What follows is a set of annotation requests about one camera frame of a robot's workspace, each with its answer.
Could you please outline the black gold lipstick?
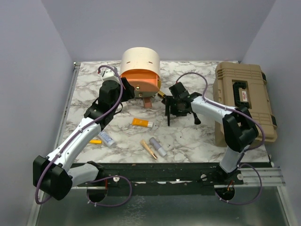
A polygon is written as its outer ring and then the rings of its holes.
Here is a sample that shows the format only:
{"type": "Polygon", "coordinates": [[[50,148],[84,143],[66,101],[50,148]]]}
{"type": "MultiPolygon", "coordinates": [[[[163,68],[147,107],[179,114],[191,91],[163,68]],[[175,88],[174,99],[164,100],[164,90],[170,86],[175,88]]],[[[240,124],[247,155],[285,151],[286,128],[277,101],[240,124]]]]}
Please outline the black gold lipstick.
{"type": "Polygon", "coordinates": [[[165,99],[165,98],[166,98],[166,94],[163,93],[163,92],[161,92],[161,91],[159,91],[159,92],[157,93],[157,95],[158,95],[160,98],[162,98],[162,99],[165,99]]]}

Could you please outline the peach top drawer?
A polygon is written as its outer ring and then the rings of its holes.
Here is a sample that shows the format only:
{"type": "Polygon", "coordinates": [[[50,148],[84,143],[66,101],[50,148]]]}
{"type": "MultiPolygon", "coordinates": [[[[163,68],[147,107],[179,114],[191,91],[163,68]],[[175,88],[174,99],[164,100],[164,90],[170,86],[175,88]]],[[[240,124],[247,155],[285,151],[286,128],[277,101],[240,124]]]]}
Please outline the peach top drawer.
{"type": "Polygon", "coordinates": [[[160,90],[157,85],[160,77],[153,71],[133,69],[123,72],[121,77],[125,77],[134,87],[136,98],[151,97],[160,90]]]}

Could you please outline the yellow drawer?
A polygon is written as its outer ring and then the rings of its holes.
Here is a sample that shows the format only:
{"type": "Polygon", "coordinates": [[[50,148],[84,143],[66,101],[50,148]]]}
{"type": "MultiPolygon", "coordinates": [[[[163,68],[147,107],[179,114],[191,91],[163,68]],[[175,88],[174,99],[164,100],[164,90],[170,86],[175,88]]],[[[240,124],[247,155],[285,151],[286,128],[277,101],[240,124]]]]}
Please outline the yellow drawer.
{"type": "Polygon", "coordinates": [[[157,85],[158,85],[158,88],[161,89],[161,79],[157,80],[157,85]]]}

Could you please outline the black angled makeup brush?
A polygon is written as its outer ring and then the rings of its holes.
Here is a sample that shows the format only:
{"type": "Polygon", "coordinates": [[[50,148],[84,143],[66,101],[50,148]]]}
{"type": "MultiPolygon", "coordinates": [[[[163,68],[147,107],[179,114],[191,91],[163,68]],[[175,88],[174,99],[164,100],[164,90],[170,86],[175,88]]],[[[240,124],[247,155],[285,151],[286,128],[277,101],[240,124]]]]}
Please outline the black angled makeup brush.
{"type": "Polygon", "coordinates": [[[193,113],[193,117],[194,117],[194,124],[199,125],[201,124],[200,119],[198,118],[196,113],[193,113]]]}

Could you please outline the cream round drawer organizer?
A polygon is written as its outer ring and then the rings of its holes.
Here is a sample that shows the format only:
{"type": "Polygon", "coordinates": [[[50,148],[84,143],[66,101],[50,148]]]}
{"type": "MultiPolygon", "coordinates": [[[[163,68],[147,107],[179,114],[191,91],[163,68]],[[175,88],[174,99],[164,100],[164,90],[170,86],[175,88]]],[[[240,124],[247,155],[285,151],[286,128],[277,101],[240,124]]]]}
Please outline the cream round drawer organizer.
{"type": "Polygon", "coordinates": [[[120,76],[133,69],[145,69],[155,72],[160,77],[160,58],[156,51],[146,47],[134,47],[123,53],[120,76]]]}

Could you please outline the black fan brush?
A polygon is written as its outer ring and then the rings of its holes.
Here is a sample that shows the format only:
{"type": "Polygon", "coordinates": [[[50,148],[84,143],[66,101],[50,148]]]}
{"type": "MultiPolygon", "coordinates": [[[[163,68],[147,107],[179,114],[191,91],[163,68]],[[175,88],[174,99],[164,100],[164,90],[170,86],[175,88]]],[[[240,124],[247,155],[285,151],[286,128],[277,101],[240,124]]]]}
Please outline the black fan brush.
{"type": "Polygon", "coordinates": [[[170,126],[170,114],[167,115],[167,125],[170,126]]]}

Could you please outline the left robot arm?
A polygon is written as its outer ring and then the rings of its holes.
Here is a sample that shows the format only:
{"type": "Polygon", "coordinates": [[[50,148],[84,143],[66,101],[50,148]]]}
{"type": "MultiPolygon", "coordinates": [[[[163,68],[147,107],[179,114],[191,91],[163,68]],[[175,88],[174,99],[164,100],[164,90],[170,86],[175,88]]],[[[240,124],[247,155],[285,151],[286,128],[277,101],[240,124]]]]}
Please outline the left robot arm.
{"type": "Polygon", "coordinates": [[[126,78],[103,82],[99,97],[71,135],[46,157],[38,156],[33,161],[33,185],[37,191],[59,201],[72,187],[85,182],[98,186],[103,182],[103,167],[99,164],[89,161],[75,168],[72,164],[90,140],[112,121],[119,104],[134,98],[134,90],[126,78]]]}

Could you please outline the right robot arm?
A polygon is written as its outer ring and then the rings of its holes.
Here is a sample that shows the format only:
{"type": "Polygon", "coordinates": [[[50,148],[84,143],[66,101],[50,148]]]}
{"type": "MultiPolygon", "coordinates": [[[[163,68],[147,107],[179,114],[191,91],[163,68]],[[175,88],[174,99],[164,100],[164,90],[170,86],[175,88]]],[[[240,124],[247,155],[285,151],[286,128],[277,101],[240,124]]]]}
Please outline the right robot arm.
{"type": "Polygon", "coordinates": [[[221,105],[193,92],[189,93],[181,82],[169,88],[171,95],[163,95],[167,124],[170,116],[182,117],[193,114],[194,123],[200,124],[198,114],[209,116],[221,124],[227,148],[223,159],[219,163],[220,170],[216,172],[216,179],[221,184],[227,184],[233,179],[233,171],[238,168],[243,153],[250,147],[259,135],[258,129],[246,107],[230,107],[221,105]]]}

